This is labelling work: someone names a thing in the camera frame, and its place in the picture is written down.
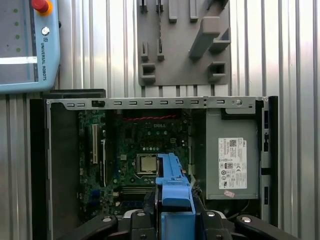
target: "power supply label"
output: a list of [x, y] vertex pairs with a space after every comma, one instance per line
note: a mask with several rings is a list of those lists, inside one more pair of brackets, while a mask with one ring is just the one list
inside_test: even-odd
[[247, 141], [219, 138], [219, 189], [247, 188]]

